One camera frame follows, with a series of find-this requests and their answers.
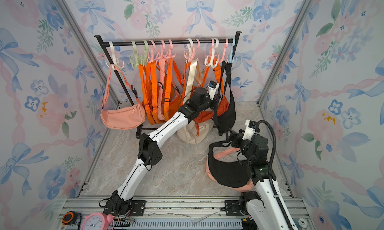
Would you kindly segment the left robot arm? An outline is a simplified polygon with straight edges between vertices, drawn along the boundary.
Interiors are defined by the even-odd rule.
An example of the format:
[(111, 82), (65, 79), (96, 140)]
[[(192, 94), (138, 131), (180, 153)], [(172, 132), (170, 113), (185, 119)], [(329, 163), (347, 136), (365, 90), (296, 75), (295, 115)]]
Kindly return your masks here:
[(178, 130), (194, 121), (201, 112), (209, 108), (217, 109), (220, 100), (217, 91), (218, 86), (196, 88), (192, 97), (168, 121), (152, 133), (140, 136), (138, 159), (122, 185), (105, 199), (106, 204), (102, 207), (104, 214), (122, 217), (130, 213), (136, 189), (144, 176), (163, 157), (161, 147)]

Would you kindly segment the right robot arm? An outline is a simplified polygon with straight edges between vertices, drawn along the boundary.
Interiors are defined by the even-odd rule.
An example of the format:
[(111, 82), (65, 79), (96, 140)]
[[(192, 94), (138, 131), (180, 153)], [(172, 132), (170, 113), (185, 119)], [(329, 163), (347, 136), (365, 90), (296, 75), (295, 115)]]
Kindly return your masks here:
[[(272, 135), (269, 158), (268, 139), (261, 136), (260, 124), (266, 124)], [(247, 159), (248, 175), (255, 186), (254, 191), (241, 194), (241, 209), (254, 220), (258, 230), (296, 230), (298, 227), (283, 200), (273, 172), (277, 143), (271, 125), (265, 121), (248, 121), (245, 130), (233, 133), (231, 137), (232, 146), (239, 148)]]

